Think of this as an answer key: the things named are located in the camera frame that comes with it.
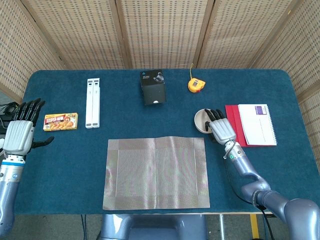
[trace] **small bowl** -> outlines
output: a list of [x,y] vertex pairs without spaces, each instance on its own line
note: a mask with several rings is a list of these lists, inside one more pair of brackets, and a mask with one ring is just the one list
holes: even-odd
[[198,129],[203,134],[210,134],[212,133],[212,131],[210,127],[208,131],[206,131],[206,122],[211,122],[211,120],[205,112],[205,108],[197,111],[194,115],[194,124],[196,129]]

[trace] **blue table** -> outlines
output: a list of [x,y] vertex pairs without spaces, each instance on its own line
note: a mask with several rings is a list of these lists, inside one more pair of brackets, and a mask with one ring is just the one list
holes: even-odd
[[[194,126],[199,109],[234,104],[268,104],[278,145],[248,147],[247,156],[272,189],[289,199],[320,204],[320,177],[289,76],[282,70],[194,69],[206,81],[199,93],[188,91],[188,69],[165,69],[165,104],[144,106],[140,70],[42,70],[27,85],[24,101],[42,98],[35,141],[54,136],[31,150],[18,190],[17,214],[230,213],[258,212],[238,200],[228,183],[224,147]],[[86,129],[87,79],[100,78],[100,128]],[[79,114],[78,129],[44,132],[45,114]],[[108,139],[203,137],[210,208],[104,211]],[[230,164],[233,184],[237,178]]]

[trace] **robotic hand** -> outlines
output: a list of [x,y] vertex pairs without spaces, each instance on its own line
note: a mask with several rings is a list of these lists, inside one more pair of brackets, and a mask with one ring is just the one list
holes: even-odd
[[233,163],[242,178],[253,181],[242,186],[244,199],[257,208],[265,207],[287,224],[292,240],[320,240],[320,210],[317,204],[308,199],[288,200],[280,193],[271,190],[251,165],[244,150],[236,142],[236,133],[220,110],[206,109],[211,122],[206,122],[206,130],[211,128],[215,140],[224,145],[225,160]]
[[22,103],[7,127],[5,138],[0,139],[0,148],[5,152],[5,160],[0,167],[0,237],[8,234],[14,224],[14,204],[27,153],[54,140],[52,136],[43,142],[33,141],[36,122],[44,104],[40,98]]

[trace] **tape measure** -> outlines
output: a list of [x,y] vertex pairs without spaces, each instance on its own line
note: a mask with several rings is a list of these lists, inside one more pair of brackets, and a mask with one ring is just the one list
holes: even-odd
[[191,69],[193,66],[194,66],[194,64],[192,63],[191,67],[190,67],[190,81],[188,82],[188,89],[192,93],[198,93],[201,91],[201,89],[204,88],[206,82],[202,81],[200,79],[197,79],[195,77],[192,77]]

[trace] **black product box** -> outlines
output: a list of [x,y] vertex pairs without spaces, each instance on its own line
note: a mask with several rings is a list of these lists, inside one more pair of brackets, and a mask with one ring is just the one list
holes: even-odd
[[144,105],[166,102],[165,79],[161,69],[141,71],[140,81]]

